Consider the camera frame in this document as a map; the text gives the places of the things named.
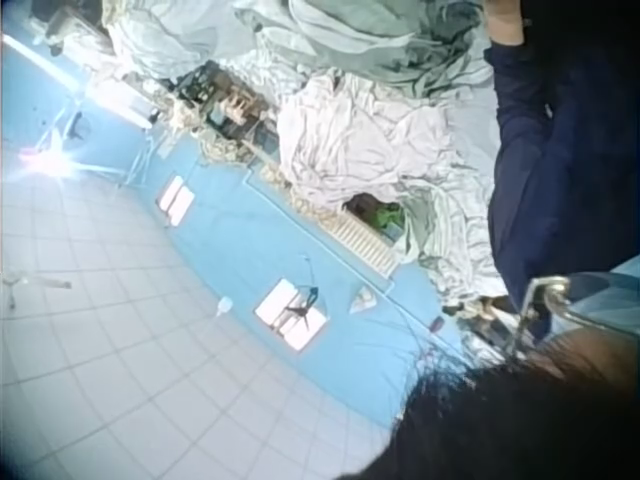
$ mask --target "window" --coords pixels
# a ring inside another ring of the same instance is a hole
[[[177,227],[193,203],[195,194],[184,184],[184,179],[174,176],[158,198],[158,207],[169,218],[169,224]]]
[[[307,346],[327,323],[327,317],[313,306],[309,308],[305,317],[290,310],[304,307],[307,298],[306,293],[282,279],[255,310],[260,320],[298,352]]]

